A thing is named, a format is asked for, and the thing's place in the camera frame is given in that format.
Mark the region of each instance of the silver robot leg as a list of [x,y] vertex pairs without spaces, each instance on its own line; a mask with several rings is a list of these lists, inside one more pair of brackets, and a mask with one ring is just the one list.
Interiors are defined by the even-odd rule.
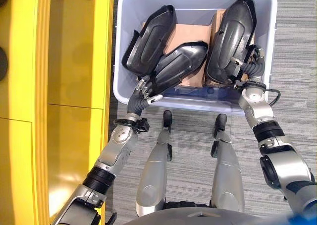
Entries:
[[171,146],[168,144],[171,133],[172,114],[165,111],[163,130],[158,136],[142,172],[135,199],[139,217],[162,210],[166,195],[166,162],[171,160]]
[[217,158],[212,184],[211,207],[244,212],[244,192],[241,170],[230,137],[224,132],[225,114],[219,114],[216,123],[211,156]]

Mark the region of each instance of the gray carpet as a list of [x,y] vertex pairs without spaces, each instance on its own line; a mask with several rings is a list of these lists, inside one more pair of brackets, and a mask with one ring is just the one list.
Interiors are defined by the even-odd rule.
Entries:
[[[279,89],[282,97],[273,110],[284,132],[292,139],[314,175],[317,174],[316,60],[316,0],[278,0],[270,88]],[[108,219],[110,211],[115,209],[118,212],[117,225],[137,217],[137,186],[159,134],[164,110],[150,107],[143,112],[143,117],[150,122],[150,132],[139,135],[135,150],[115,180],[113,191],[108,194],[106,217]],[[210,156],[211,133],[217,114],[171,111],[174,118],[171,136],[173,161],[167,165],[167,201],[208,203],[215,168],[215,159]],[[123,117],[125,113],[126,105],[118,103],[112,95],[110,119]],[[283,201],[282,194],[269,188],[264,181],[257,141],[245,118],[229,116],[227,132],[232,138],[243,173],[246,212],[260,217],[289,213],[289,206]]]

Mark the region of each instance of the white plastic bin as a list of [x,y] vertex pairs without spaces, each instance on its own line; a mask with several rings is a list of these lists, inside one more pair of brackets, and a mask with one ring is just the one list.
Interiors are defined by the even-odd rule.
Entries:
[[[113,91],[115,97],[127,104],[136,86],[136,76],[126,70],[121,63],[133,30],[140,31],[142,23],[163,5],[175,7],[177,23],[208,25],[217,9],[228,8],[236,0],[119,0],[116,29],[115,66]],[[257,26],[255,43],[265,49],[265,72],[263,82],[269,85],[274,49],[277,0],[254,0]],[[243,114],[237,104],[238,93],[232,89],[215,89],[189,94],[167,93],[154,103],[155,106],[189,110],[211,111],[228,114]]]

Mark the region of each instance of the black cable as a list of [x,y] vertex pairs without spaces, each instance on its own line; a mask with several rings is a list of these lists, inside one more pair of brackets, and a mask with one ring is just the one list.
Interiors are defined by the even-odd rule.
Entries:
[[269,92],[275,92],[277,93],[277,96],[274,100],[272,100],[271,103],[269,103],[270,106],[273,106],[276,104],[276,102],[279,100],[279,98],[281,98],[281,92],[279,90],[275,90],[275,89],[268,89],[266,91],[269,91]]

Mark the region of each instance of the yellow cabinet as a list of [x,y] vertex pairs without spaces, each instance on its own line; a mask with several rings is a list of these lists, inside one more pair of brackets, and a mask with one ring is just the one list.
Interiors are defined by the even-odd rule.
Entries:
[[113,0],[0,7],[9,62],[0,81],[1,225],[48,225],[105,146],[112,9]]
[[36,7],[35,0],[8,0],[0,7],[0,47],[9,63],[6,77],[0,81],[2,118],[32,120]]
[[32,124],[0,118],[0,128],[0,224],[35,224]]
[[48,179],[50,217],[55,215],[97,158],[103,110],[48,105]]

